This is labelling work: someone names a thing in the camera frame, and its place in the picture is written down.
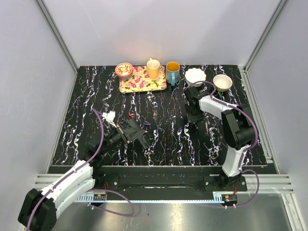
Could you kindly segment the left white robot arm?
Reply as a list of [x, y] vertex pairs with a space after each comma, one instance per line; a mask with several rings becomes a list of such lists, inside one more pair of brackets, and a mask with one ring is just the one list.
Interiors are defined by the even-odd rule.
[[150, 146], [146, 131], [134, 118], [114, 124], [109, 135], [102, 135], [97, 145], [88, 143], [80, 160], [58, 180], [41, 190], [31, 189], [26, 194], [18, 222], [28, 231], [52, 230], [59, 216], [77, 198], [89, 190], [103, 187], [103, 154], [121, 142], [134, 141], [138, 141], [143, 149]]

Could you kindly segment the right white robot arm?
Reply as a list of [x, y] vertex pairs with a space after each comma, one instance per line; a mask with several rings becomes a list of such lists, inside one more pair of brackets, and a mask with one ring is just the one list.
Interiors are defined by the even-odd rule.
[[222, 122], [223, 137], [228, 149], [222, 165], [224, 176], [219, 178], [219, 186], [229, 191], [236, 185], [235, 177], [241, 174], [246, 153], [258, 140], [258, 130], [252, 119], [250, 106], [226, 103], [209, 92], [200, 93], [195, 86], [187, 87], [184, 94], [188, 101], [185, 105], [188, 122], [203, 121], [205, 113], [219, 118]]

